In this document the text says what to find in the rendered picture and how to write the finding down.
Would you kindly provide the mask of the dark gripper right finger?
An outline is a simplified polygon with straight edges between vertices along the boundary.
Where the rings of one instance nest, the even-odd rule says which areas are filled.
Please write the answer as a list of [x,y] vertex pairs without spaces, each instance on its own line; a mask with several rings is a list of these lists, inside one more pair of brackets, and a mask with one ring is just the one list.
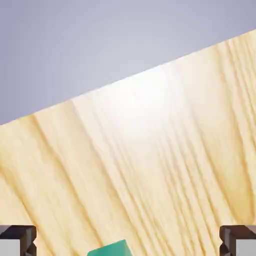
[[256,225],[223,225],[219,237],[219,256],[256,256]]

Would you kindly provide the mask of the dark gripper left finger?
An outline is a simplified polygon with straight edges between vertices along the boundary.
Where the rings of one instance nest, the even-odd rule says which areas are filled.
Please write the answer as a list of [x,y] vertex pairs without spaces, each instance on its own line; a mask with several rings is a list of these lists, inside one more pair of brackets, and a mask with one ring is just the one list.
[[37,256],[34,225],[0,225],[0,256]]

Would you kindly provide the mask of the small green cube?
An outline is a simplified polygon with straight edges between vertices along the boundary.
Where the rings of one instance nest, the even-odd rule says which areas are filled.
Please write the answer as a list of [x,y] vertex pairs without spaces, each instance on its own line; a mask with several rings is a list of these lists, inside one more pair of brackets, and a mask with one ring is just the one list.
[[133,256],[125,239],[96,248],[86,256]]

